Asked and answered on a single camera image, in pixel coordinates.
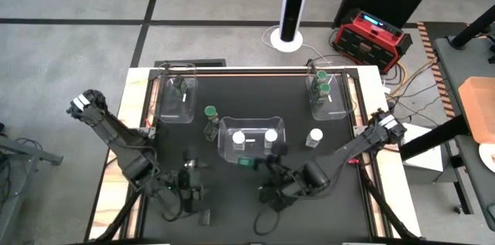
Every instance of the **portable power station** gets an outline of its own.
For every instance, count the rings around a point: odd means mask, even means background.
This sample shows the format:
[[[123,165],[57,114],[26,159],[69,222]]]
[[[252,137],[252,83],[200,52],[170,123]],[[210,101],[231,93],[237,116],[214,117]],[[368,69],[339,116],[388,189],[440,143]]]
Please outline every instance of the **portable power station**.
[[[411,35],[359,9],[350,10],[342,20],[335,50],[358,64],[376,65],[386,73],[412,44]]]

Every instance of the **black table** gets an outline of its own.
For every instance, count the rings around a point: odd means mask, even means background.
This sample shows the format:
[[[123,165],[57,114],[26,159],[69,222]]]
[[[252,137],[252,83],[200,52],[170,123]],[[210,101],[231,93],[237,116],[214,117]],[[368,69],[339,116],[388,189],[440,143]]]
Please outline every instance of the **black table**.
[[[337,150],[353,136],[353,115],[335,121],[315,121],[309,108],[305,79],[304,73],[198,77],[199,92],[193,122],[158,123],[156,138],[160,151],[158,158],[164,168],[181,166],[181,152],[187,146],[199,148],[200,161],[211,168],[210,171],[202,171],[203,184],[209,189],[206,204],[211,209],[211,226],[198,226],[197,216],[167,223],[152,207],[145,207],[140,221],[140,236],[170,243],[370,240],[374,231],[373,216],[360,184],[358,169],[352,165],[343,170],[332,196],[317,201],[296,202],[282,212],[274,233],[255,235],[252,230],[254,218],[263,207],[258,201],[257,187],[266,182],[268,173],[264,169],[255,172],[227,163],[218,155],[217,142],[208,142],[203,137],[202,131],[207,123],[203,109],[212,104],[221,117],[281,117],[285,122],[289,146],[289,155],[284,162],[289,167],[299,167],[315,153]],[[346,80],[339,82],[342,88],[348,90]],[[317,148],[310,149],[305,146],[305,140],[313,128],[322,129],[324,137]],[[323,168],[332,175],[343,157],[335,155],[328,158]],[[268,230],[274,222],[274,213],[267,212],[265,215],[258,224],[261,231]]]
[[[495,173],[481,161],[479,144],[470,135],[459,95],[459,87],[469,77],[495,77],[495,64],[488,63],[488,59],[493,55],[489,51],[491,43],[488,39],[472,39],[464,49],[457,50],[449,45],[447,39],[437,39],[434,46],[442,64],[442,71],[452,89],[452,105],[457,116],[402,146],[401,155],[405,160],[454,138],[459,147],[459,155],[451,158],[452,165],[456,168],[466,166],[486,223],[495,231],[495,218],[487,209],[495,204]]]

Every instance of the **clear plastic container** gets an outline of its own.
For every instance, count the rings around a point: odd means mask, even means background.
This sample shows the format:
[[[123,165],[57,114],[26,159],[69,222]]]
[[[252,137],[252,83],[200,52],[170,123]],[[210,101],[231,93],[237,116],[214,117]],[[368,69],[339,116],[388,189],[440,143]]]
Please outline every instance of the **clear plastic container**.
[[[318,83],[315,81],[316,74],[319,71],[327,72],[325,83],[330,86],[328,96],[325,95],[324,101],[318,101],[318,95],[315,95],[315,86],[321,83],[321,76],[318,77]],[[317,121],[336,120],[346,117],[352,109],[347,109],[344,102],[344,93],[341,90],[340,82],[347,80],[343,78],[346,73],[332,73],[327,62],[315,62],[309,66],[306,76],[306,89],[309,103],[311,104],[311,113]]]
[[[163,66],[156,115],[165,123],[189,123],[193,121],[196,109],[196,67],[192,63],[166,63]],[[177,80],[181,80],[182,83],[178,85]]]
[[[280,117],[271,118],[232,118],[220,120],[218,134],[218,153],[227,162],[238,164],[247,159],[265,159],[271,154],[265,148],[265,132],[273,129],[277,132],[275,143],[285,143],[285,126]],[[241,131],[245,136],[244,150],[234,149],[233,135]]]

